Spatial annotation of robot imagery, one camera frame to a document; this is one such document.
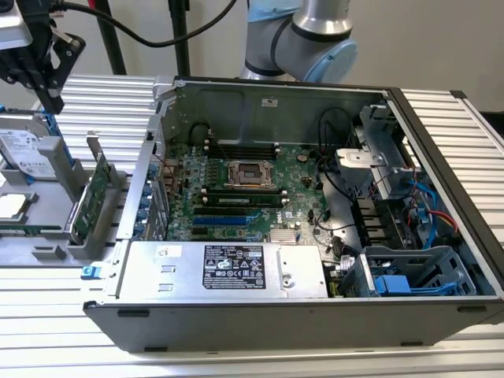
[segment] green expansion card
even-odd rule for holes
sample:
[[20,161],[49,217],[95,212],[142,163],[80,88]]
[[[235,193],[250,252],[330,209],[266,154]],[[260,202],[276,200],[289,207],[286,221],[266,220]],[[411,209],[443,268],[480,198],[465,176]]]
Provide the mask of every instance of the green expansion card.
[[76,207],[72,209],[66,229],[75,238],[84,241],[90,232],[93,232],[102,211],[103,202],[106,198],[107,185],[109,183],[110,167],[104,155],[98,159],[93,176],[84,188],[84,192]]
[[[326,204],[316,159],[308,155],[300,146],[285,146],[267,161],[219,159],[199,148],[171,146],[168,158],[178,160],[179,168],[168,190],[167,240],[316,244],[308,213],[319,214]],[[233,190],[241,195],[231,195]],[[215,193],[218,200],[212,202]],[[284,200],[279,206],[269,202],[274,193]]]

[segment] cable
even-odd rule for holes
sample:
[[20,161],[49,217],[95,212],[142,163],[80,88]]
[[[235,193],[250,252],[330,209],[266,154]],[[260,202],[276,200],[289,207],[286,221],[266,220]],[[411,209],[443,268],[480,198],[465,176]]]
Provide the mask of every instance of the cable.
[[195,121],[189,128],[189,135],[187,137],[187,141],[189,142],[189,144],[192,144],[192,133],[198,126],[205,126],[207,130],[210,130],[210,125],[206,120]]
[[166,167],[168,168],[168,171],[170,172],[170,176],[172,177],[173,179],[173,183],[175,183],[175,176],[173,175],[173,172],[172,172],[172,167],[170,167],[169,165],[167,165],[160,157],[158,157],[156,154],[152,154],[152,156],[155,156],[160,162],[161,164],[163,164],[163,167]]
[[318,120],[317,120],[317,136],[318,136],[318,148],[320,151],[322,151],[322,120],[324,119],[324,116],[330,112],[331,110],[339,110],[340,112],[343,112],[345,115],[346,115],[346,118],[348,118],[348,121],[349,121],[349,125],[350,125],[350,133],[349,133],[349,138],[353,137],[354,136],[354,131],[355,131],[355,128],[354,128],[354,120],[352,118],[352,116],[342,107],[340,106],[331,106],[329,108],[327,108],[326,110],[324,110],[321,115],[318,117]]
[[404,228],[404,232],[406,233],[406,236],[408,237],[408,239],[411,241],[411,244],[413,245],[413,248],[415,250],[418,249],[418,244],[417,244],[417,240],[415,239],[415,235],[413,234],[413,232],[411,231],[411,228],[409,227],[409,225],[405,222],[405,218],[406,218],[406,214],[408,215],[408,217],[410,216],[410,210],[411,209],[416,209],[417,207],[414,206],[414,205],[409,205],[409,206],[406,206],[404,207],[402,210],[401,210],[401,214],[399,216],[399,222],[401,222],[401,226],[402,228]]
[[350,202],[353,202],[354,199],[351,198],[343,189],[341,189],[336,183],[332,180],[331,177],[329,177],[328,170],[327,170],[327,158],[326,161],[324,161],[324,174],[325,178],[328,179],[329,183],[331,183],[332,187],[334,187],[341,195],[344,195],[346,199],[348,199]]
[[327,244],[326,242],[323,242],[321,241],[320,239],[318,239],[317,235],[315,235],[315,230],[317,229],[317,226],[315,226],[312,230],[312,235],[313,235],[313,239],[319,243],[319,244],[322,244],[323,246],[330,246],[330,244]]
[[344,252],[344,250],[349,250],[350,251],[349,255],[352,258],[357,258],[358,255],[361,254],[358,250],[356,250],[352,246],[349,246],[348,244],[343,244],[343,246],[341,247],[341,251]]
[[433,214],[436,215],[437,217],[440,217],[443,221],[447,222],[450,226],[454,228],[454,232],[458,232],[457,222],[455,222],[454,218],[450,217],[448,214],[435,210],[428,210],[427,212],[429,214]]
[[[417,181],[410,180],[409,181],[410,185],[413,185],[413,188],[416,188],[420,191],[423,191],[430,195],[432,197],[432,202],[434,204],[433,208],[436,209],[438,207],[438,196],[437,194],[423,185],[422,183],[418,183]],[[422,248],[423,250],[427,250],[428,248],[431,247],[432,242],[435,239],[435,231],[437,229],[437,217],[432,216],[432,226],[431,226],[431,231],[429,232],[428,239],[424,244],[424,247]]]
[[315,226],[320,228],[321,230],[324,230],[324,231],[339,231],[339,230],[343,230],[344,228],[349,228],[349,227],[353,227],[355,226],[355,223],[352,223],[352,224],[346,224],[342,227],[338,227],[338,228],[327,228],[327,227],[324,227],[321,225],[321,218],[322,216],[327,213],[329,211],[329,209],[326,209],[324,210],[321,215],[318,216],[317,219],[315,219]]
[[383,180],[385,180],[386,178],[392,176],[395,172],[392,171],[392,172],[389,172],[387,173],[385,176],[383,176],[381,179],[379,179],[378,181],[376,181],[374,183],[374,185],[371,186],[371,189],[369,189],[369,197],[372,197],[374,194],[375,194],[375,191],[376,189],[378,188],[378,184],[381,183]]
[[126,27],[124,24],[116,20],[115,18],[109,16],[106,13],[100,12],[99,10],[92,9],[88,6],[82,6],[81,4],[76,4],[74,2],[65,2],[63,0],[56,1],[56,4],[51,8],[50,12],[58,12],[58,11],[66,11],[66,10],[75,10],[76,12],[82,12],[82,13],[87,13],[92,16],[95,16],[101,20],[104,20],[108,24],[111,24],[115,28],[118,28],[121,30],[123,33],[127,34],[131,38],[133,38],[135,41],[142,43],[144,46],[148,47],[153,47],[153,48],[161,48],[161,47],[168,47],[168,46],[173,46],[176,45],[177,43],[187,41],[188,39],[191,39],[195,37],[196,35],[200,35],[203,32],[207,31],[210,29],[212,26],[217,24],[219,21],[221,21],[231,10],[231,8],[236,4],[236,0],[231,0],[229,4],[224,8],[220,14],[215,17],[213,20],[211,20],[208,24],[205,24],[201,26],[200,28],[191,31],[190,33],[187,33],[186,35],[182,35],[178,38],[170,39],[168,41],[163,41],[163,42],[152,42],[148,41],[147,39],[144,39],[140,37],[138,34],[136,34],[133,30],[130,28]]

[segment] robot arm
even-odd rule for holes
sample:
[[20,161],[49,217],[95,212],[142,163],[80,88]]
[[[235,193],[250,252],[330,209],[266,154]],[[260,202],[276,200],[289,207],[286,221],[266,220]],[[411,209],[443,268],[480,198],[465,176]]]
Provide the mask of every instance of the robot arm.
[[[56,29],[52,0],[0,0],[0,78],[33,90],[48,113],[63,109],[60,93],[86,43]],[[54,51],[60,63],[51,61]]]
[[357,57],[350,0],[256,0],[240,77],[338,83]]

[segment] metal rail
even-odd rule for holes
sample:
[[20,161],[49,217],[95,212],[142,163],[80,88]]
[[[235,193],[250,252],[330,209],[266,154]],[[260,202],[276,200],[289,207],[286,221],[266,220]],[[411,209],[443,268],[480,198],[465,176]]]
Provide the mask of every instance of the metal rail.
[[[447,91],[403,92],[504,246],[504,140],[467,99]],[[413,157],[407,142],[406,149]]]

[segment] power supply label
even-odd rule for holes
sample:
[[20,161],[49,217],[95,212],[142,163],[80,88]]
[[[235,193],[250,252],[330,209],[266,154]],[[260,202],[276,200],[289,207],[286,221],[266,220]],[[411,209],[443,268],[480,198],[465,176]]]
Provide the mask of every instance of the power supply label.
[[205,246],[206,289],[266,289],[262,246]]

